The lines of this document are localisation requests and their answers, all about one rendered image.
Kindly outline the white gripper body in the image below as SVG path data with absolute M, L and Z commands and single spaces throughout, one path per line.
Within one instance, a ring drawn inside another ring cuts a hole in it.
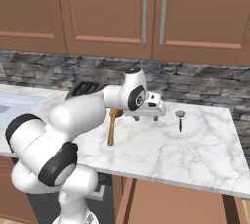
M 123 114 L 125 116 L 164 116 L 166 113 L 166 108 L 163 102 L 159 104 L 153 102 L 144 102 L 142 103 L 136 110 L 134 111 L 124 111 Z

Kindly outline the brown cabinet door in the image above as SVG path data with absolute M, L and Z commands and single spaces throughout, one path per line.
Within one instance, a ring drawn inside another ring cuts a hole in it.
M 143 0 L 60 0 L 68 52 L 149 59 L 154 1 L 147 0 L 146 45 L 142 45 Z
M 161 6 L 155 0 L 154 59 L 250 66 L 250 0 L 168 0 L 164 46 Z
M 60 0 L 0 0 L 0 49 L 66 53 Z

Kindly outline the brown base cabinet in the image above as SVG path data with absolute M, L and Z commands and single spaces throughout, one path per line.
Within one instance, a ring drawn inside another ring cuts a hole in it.
M 17 190 L 12 184 L 13 166 L 9 157 L 0 156 L 0 219 L 38 224 L 26 193 Z

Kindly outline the metallic spoon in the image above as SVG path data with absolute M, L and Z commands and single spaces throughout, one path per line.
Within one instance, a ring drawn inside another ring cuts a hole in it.
M 185 116 L 184 111 L 176 111 L 176 117 L 179 119 L 179 132 L 182 132 L 182 118 Z

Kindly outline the wooden spoon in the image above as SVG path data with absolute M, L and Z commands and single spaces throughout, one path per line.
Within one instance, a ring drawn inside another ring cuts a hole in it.
M 107 144 L 109 146 L 114 145 L 114 124 L 115 119 L 118 117 L 121 117 L 123 115 L 123 110 L 118 108 L 112 108 L 110 110 L 109 116 L 110 116 L 110 126 L 109 126 L 109 133 L 108 133 L 108 141 Z

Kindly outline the black toaster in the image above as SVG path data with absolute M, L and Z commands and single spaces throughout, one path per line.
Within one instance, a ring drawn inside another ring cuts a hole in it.
M 90 102 L 98 100 L 106 84 L 93 81 L 79 81 L 70 89 L 65 99 L 70 102 Z

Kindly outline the pale steel sink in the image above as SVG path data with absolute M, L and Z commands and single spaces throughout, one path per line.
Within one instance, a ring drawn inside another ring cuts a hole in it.
M 0 93 L 0 130 L 17 116 L 35 112 L 44 101 L 42 97 Z

